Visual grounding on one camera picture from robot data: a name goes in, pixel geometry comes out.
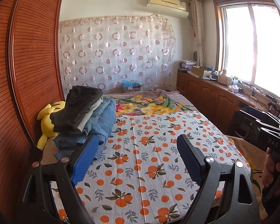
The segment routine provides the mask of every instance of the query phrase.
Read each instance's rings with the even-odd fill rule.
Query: light blue jeans
[[[114,99],[103,97],[103,102],[93,111],[92,116],[87,121],[81,134],[60,133],[53,139],[56,147],[59,149],[58,153],[54,155],[55,158],[59,160],[64,156],[70,156],[75,146],[77,144],[83,144],[87,136],[92,134],[99,139],[99,148],[95,154],[94,160],[99,159],[115,121],[116,102]]]

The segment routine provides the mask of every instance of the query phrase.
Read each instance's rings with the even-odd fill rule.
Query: dark folded garment
[[[64,109],[50,114],[54,132],[81,133],[77,126],[102,95],[103,91],[99,88],[73,86],[66,97]]]

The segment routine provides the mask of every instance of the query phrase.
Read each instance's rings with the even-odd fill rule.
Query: cabinet door
[[[197,109],[204,114],[210,121],[213,121],[214,115],[214,98],[217,88],[210,83],[201,82],[200,100]]]
[[[197,78],[190,78],[188,80],[188,91],[186,98],[196,107],[200,100],[200,84]]]
[[[177,83],[176,83],[176,87],[177,87],[177,90],[180,91],[180,93],[182,95],[184,95],[184,88],[185,88],[185,85],[186,85],[186,79],[180,75],[180,74],[177,74]]]
[[[214,102],[213,124],[221,132],[226,133],[237,105],[237,99],[231,93],[218,89]]]

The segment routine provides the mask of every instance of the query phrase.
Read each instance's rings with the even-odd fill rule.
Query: screw
[[[66,163],[69,161],[69,158],[67,156],[61,158],[61,162]]]
[[[39,166],[39,162],[35,161],[33,164],[32,164],[32,167],[38,167]]]
[[[214,162],[215,160],[214,160],[212,157],[208,156],[208,157],[206,158],[206,161],[207,161],[207,162]]]
[[[243,164],[242,164],[240,161],[237,161],[235,164],[236,164],[238,167],[243,167]]]

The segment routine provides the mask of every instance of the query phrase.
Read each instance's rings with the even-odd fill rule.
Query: blue gripper pad
[[[186,166],[191,179],[201,186],[203,184],[202,173],[205,169],[204,155],[199,148],[194,147],[185,135],[177,138],[177,149]]]
[[[93,161],[94,155],[96,154],[99,147],[99,139],[94,136],[90,140],[90,142],[86,145],[86,147],[81,152],[77,161],[73,166],[73,173],[71,177],[71,181],[73,185],[77,185],[78,182],[82,181],[87,173],[91,162]]]

